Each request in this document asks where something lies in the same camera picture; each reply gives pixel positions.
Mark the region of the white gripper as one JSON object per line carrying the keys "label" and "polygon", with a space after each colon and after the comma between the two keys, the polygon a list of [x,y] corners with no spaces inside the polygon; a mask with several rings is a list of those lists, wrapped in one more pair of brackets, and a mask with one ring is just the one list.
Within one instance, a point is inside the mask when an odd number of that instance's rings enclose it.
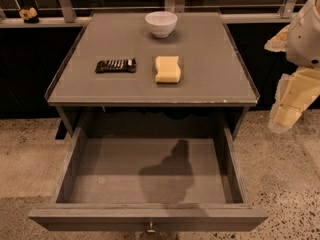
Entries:
{"label": "white gripper", "polygon": [[320,0],[308,0],[282,28],[269,39],[264,49],[285,52],[288,61],[298,67],[280,78],[268,128],[277,134],[292,128],[308,107],[320,96]]}

